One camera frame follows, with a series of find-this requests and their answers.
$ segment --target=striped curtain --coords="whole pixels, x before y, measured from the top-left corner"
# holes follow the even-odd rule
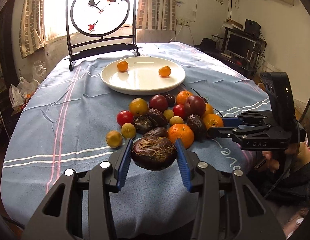
[[[44,47],[43,1],[24,1],[19,29],[19,47],[22,58]]]
[[[175,0],[139,0],[136,27],[175,30]]]

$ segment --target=decorative round screen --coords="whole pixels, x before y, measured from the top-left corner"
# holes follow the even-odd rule
[[[129,0],[74,0],[71,21],[86,36],[106,36],[125,23],[129,7]]]

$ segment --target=computer monitor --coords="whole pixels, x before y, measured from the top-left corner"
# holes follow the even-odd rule
[[[255,41],[238,36],[236,34],[231,34],[229,36],[226,49],[236,56],[245,58],[247,61],[250,61],[255,43]]]

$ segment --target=human hand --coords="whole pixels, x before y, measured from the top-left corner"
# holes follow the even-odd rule
[[[297,152],[296,150],[297,150],[297,143],[289,145],[289,147],[285,150],[285,154],[294,155],[293,156],[294,166],[292,167],[293,172],[299,170],[301,167],[310,162],[310,151],[308,150],[308,147],[305,142],[300,143],[298,154],[296,154]],[[260,171],[264,171],[268,168],[271,172],[275,173],[276,170],[279,169],[279,162],[273,159],[272,152],[264,151],[262,153],[266,159],[266,164],[260,168]]]

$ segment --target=black speaker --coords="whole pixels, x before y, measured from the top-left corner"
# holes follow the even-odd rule
[[[257,22],[247,20],[245,22],[245,32],[259,38],[260,35],[260,25]]]

